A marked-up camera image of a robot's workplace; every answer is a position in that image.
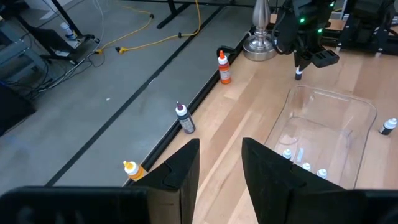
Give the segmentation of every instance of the lamp base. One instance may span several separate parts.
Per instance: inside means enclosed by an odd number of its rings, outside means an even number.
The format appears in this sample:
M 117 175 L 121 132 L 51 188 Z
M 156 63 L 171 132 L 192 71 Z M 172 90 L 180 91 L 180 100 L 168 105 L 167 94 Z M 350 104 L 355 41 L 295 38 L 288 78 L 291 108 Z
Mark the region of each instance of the lamp base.
M 252 61 L 261 62 L 276 56 L 276 51 L 271 42 L 266 38 L 257 35 L 248 37 L 243 43 L 243 55 Z

